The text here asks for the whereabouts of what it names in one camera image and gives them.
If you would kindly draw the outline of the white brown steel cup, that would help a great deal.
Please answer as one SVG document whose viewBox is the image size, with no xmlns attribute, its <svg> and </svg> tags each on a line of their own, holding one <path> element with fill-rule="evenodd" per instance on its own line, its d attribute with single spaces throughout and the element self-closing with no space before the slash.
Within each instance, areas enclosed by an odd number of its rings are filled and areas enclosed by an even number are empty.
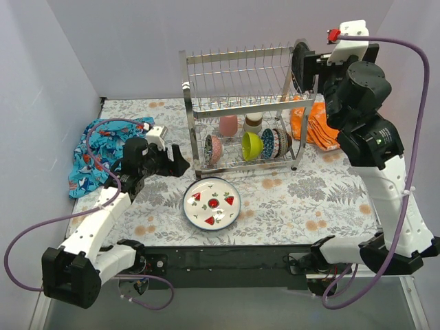
<svg viewBox="0 0 440 330">
<path fill-rule="evenodd" d="M 247 113 L 243 124 L 243 130 L 258 134 L 262 129 L 263 113 Z"/>
</svg>

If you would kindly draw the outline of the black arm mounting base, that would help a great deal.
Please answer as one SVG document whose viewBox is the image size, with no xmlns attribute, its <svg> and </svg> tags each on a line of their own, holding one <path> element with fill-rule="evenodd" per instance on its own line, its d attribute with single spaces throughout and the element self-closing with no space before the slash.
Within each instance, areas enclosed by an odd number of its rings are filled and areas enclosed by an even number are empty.
<svg viewBox="0 0 440 330">
<path fill-rule="evenodd" d="M 125 278 L 150 276 L 141 290 L 287 288 L 306 290 L 307 277 L 326 281 L 346 265 L 316 265 L 308 245 L 229 245 L 190 247 L 137 247 L 133 270 Z"/>
</svg>

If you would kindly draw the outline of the lime green bowl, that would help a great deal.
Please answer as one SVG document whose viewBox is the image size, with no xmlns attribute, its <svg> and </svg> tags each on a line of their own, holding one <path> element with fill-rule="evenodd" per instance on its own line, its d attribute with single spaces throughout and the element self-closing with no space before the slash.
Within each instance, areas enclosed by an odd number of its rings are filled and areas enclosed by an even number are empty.
<svg viewBox="0 0 440 330">
<path fill-rule="evenodd" d="M 253 161 L 263 151 L 263 141 L 255 133 L 245 132 L 241 141 L 243 159 L 247 162 Z"/>
</svg>

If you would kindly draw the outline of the black glossy plate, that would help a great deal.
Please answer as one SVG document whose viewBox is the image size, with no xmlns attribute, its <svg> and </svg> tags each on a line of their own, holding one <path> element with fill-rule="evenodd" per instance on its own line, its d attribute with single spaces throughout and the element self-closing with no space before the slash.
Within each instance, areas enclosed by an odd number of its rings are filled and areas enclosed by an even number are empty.
<svg viewBox="0 0 440 330">
<path fill-rule="evenodd" d="M 315 78 L 308 67 L 309 59 L 315 55 L 310 50 L 305 39 L 298 39 L 295 43 L 291 58 L 291 73 L 294 88 L 298 93 L 303 93 L 314 88 Z"/>
</svg>

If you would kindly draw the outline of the beige bowl with patterned outside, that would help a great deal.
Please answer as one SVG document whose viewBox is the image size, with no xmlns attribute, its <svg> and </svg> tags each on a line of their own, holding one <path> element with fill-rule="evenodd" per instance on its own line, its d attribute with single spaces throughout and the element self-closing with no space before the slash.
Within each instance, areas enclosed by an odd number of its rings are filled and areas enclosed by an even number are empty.
<svg viewBox="0 0 440 330">
<path fill-rule="evenodd" d="M 284 129 L 273 129 L 278 138 L 278 152 L 275 158 L 284 157 L 292 146 L 292 138 Z"/>
</svg>

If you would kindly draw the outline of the pink plastic cup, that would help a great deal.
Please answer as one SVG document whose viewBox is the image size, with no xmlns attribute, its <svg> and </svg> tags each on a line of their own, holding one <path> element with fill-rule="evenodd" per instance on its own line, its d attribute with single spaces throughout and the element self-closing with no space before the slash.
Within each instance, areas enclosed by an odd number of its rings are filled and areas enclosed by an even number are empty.
<svg viewBox="0 0 440 330">
<path fill-rule="evenodd" d="M 219 118 L 219 132 L 223 137 L 233 137 L 238 131 L 236 115 L 225 115 Z"/>
</svg>

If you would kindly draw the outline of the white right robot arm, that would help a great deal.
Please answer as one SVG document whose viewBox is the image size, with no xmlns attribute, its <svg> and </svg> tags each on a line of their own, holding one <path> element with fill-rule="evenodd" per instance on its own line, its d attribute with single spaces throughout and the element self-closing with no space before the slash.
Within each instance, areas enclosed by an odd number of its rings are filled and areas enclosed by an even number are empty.
<svg viewBox="0 0 440 330">
<path fill-rule="evenodd" d="M 303 91 L 316 88 L 323 95 L 327 124 L 337 131 L 336 140 L 362 178 L 382 225 L 372 237 L 331 235 L 315 242 L 302 262 L 319 273 L 339 263 L 360 263 L 373 272 L 409 275 L 425 258 L 439 255 L 439 238 L 427 229 L 415 198 L 405 187 L 400 136 L 379 113 L 391 84 L 375 62 L 378 50 L 372 44 L 363 56 L 350 55 L 328 64 L 328 54 L 318 54 L 302 42 L 291 62 L 297 87 Z"/>
</svg>

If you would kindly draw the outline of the white blue patterned bowl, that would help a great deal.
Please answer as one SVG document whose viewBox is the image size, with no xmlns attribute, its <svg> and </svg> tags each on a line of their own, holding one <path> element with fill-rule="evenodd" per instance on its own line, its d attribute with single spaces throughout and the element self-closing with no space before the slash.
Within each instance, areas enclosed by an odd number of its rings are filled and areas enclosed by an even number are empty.
<svg viewBox="0 0 440 330">
<path fill-rule="evenodd" d="M 265 129 L 261 135 L 263 141 L 262 159 L 275 158 L 279 150 L 278 134 L 273 129 Z"/>
</svg>

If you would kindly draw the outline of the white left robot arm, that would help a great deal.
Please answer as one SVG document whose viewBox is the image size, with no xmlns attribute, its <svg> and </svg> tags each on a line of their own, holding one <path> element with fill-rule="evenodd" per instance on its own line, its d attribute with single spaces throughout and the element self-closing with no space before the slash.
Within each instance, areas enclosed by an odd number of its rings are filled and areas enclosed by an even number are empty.
<svg viewBox="0 0 440 330">
<path fill-rule="evenodd" d="M 131 206 L 152 175 L 181 177 L 190 167 L 178 145 L 160 149 L 141 137 L 129 138 L 122 158 L 111 167 L 95 210 L 58 248 L 42 255 L 43 293 L 84 309 L 96 301 L 100 288 L 120 272 L 141 274 L 144 245 L 123 239 L 107 250 L 102 244 L 118 218 Z"/>
</svg>

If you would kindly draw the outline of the white plate with strawberry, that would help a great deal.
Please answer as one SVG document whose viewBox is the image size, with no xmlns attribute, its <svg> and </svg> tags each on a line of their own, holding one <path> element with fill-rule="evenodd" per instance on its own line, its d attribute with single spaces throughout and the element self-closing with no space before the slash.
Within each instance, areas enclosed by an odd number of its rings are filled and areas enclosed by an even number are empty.
<svg viewBox="0 0 440 330">
<path fill-rule="evenodd" d="M 184 214 L 200 230 L 215 232 L 232 225 L 241 212 L 241 196 L 228 181 L 207 177 L 191 184 L 183 196 Z"/>
</svg>

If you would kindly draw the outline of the pink patterned bowl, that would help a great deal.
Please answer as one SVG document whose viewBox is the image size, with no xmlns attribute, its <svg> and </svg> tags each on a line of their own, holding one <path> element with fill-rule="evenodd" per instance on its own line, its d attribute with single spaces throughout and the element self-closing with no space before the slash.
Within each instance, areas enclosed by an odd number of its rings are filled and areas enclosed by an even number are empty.
<svg viewBox="0 0 440 330">
<path fill-rule="evenodd" d="M 204 157 L 207 165 L 215 165 L 223 155 L 221 140 L 215 135 L 207 135 L 204 144 Z"/>
</svg>

